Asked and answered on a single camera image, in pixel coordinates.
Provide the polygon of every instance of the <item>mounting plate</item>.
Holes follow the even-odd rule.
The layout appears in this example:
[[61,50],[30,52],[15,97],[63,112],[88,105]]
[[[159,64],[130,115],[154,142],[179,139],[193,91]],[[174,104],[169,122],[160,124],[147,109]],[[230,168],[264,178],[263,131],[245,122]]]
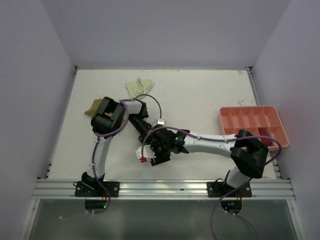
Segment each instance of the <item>mounting plate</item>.
[[[109,191],[111,198],[117,198],[119,196],[120,182],[103,181],[102,184]],[[75,186],[75,197],[95,198],[103,196],[101,188],[94,190],[93,188],[85,185],[82,181],[74,182],[73,185]]]
[[[224,194],[230,192],[231,189],[227,190],[222,190],[223,189],[223,181],[209,181],[206,183],[206,190],[208,192],[208,197],[209,198],[220,198]],[[240,193],[242,193],[242,198],[250,198],[252,197],[252,192],[251,192],[251,186],[250,183],[248,185],[244,186],[239,190]],[[238,192],[235,192],[231,194],[230,196],[227,196],[226,198],[236,198],[238,196]]]

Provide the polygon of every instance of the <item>white table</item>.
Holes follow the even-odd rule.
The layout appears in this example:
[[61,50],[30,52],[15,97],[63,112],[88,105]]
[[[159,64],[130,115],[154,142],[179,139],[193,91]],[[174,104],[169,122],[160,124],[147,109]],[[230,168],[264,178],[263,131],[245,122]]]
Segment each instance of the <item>white table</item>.
[[[151,79],[151,92],[162,106],[167,126],[203,134],[220,134],[217,117],[221,107],[256,105],[246,71],[236,70],[79,70],[52,157],[49,179],[80,179],[91,159],[94,134],[84,112],[99,94],[118,101],[127,99],[125,83],[137,77]],[[150,123],[159,116],[156,103],[144,98]],[[171,154],[171,161],[157,166],[141,164],[135,150],[138,132],[128,123],[110,146],[105,179],[109,180],[214,180],[224,178],[234,162],[223,156]],[[276,179],[272,164],[264,179]]]

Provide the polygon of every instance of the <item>pink divided container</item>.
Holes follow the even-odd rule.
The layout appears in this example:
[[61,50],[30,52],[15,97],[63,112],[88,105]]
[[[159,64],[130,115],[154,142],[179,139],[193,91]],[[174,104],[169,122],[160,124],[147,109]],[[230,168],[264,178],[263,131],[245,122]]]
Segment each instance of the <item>pink divided container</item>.
[[[268,135],[277,139],[284,148],[289,145],[284,126],[274,106],[222,107],[218,122],[223,135],[237,134],[240,129],[245,129],[254,136]],[[274,142],[270,142],[268,148],[270,151],[279,149]]]

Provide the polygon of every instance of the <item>orange tray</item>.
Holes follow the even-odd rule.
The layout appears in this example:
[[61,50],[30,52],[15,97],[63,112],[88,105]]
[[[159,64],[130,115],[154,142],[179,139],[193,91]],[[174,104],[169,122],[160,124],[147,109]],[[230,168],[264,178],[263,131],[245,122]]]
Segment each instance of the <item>orange tray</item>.
[[[254,136],[268,135],[277,139],[284,148],[289,145],[284,126],[274,106],[222,107],[218,122],[223,135],[237,134],[240,129],[245,129]],[[279,149],[275,142],[270,142],[268,148],[270,151]]]

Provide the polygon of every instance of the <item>plastic bin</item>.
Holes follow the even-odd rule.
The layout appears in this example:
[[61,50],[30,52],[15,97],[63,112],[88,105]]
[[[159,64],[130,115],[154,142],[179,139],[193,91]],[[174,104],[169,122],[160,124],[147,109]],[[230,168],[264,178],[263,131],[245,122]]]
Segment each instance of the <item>plastic bin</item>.
[[[284,126],[274,106],[222,107],[218,122],[223,135],[237,134],[240,129],[245,129],[254,136],[266,133],[277,139],[284,148],[289,145]],[[279,149],[274,142],[271,142],[268,148],[270,151]]]

